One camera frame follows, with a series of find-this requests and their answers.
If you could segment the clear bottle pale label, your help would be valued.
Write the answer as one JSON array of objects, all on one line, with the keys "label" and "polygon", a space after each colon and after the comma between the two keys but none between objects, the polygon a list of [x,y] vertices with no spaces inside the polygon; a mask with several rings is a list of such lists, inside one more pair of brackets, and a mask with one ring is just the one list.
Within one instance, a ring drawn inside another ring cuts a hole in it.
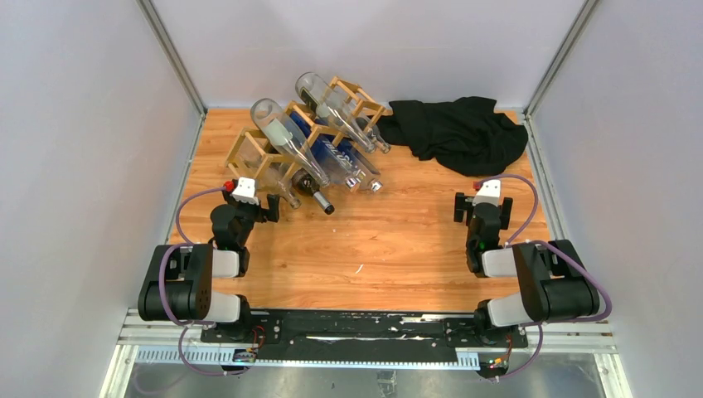
[{"label": "clear bottle pale label", "polygon": [[279,153],[289,155],[321,187],[329,185],[330,177],[313,156],[303,131],[276,101],[270,98],[257,100],[250,109],[250,117]]}]

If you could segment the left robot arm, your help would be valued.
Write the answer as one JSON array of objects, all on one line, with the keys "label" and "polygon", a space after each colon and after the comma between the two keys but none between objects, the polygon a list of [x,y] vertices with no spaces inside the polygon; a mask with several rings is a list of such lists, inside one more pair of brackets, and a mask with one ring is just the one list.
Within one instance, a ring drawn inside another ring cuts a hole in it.
[{"label": "left robot arm", "polygon": [[279,220],[280,197],[268,194],[263,206],[255,180],[247,177],[227,181],[217,192],[224,202],[211,211],[209,241],[185,239],[155,247],[138,295],[138,314],[143,321],[206,326],[233,342],[245,342],[258,331],[247,298],[219,293],[213,282],[246,275],[246,242],[255,224]]}]

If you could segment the clear bottle black gold label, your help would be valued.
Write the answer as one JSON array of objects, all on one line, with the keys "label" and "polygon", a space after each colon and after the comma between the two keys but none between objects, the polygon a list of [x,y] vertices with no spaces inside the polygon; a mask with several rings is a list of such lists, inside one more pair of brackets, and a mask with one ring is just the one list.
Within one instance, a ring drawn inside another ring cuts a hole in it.
[{"label": "clear bottle black gold label", "polygon": [[354,116],[353,108],[321,76],[314,72],[303,73],[295,83],[295,90],[318,119],[346,134],[366,153],[375,152],[376,140],[370,131],[365,131],[368,118],[362,114]]}]

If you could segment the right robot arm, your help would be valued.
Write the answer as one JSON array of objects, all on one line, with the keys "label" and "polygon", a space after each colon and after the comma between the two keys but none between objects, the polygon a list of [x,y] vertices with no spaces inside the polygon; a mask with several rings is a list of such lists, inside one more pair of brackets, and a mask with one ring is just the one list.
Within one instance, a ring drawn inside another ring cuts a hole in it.
[{"label": "right robot arm", "polygon": [[479,278],[517,278],[519,290],[503,298],[487,299],[474,312],[473,334],[484,346],[494,346],[508,331],[530,323],[570,321],[600,313],[601,295],[576,268],[582,262],[569,240],[550,244],[561,258],[541,244],[502,245],[499,233],[507,228],[512,199],[455,194],[453,220],[468,227],[468,269]]}]

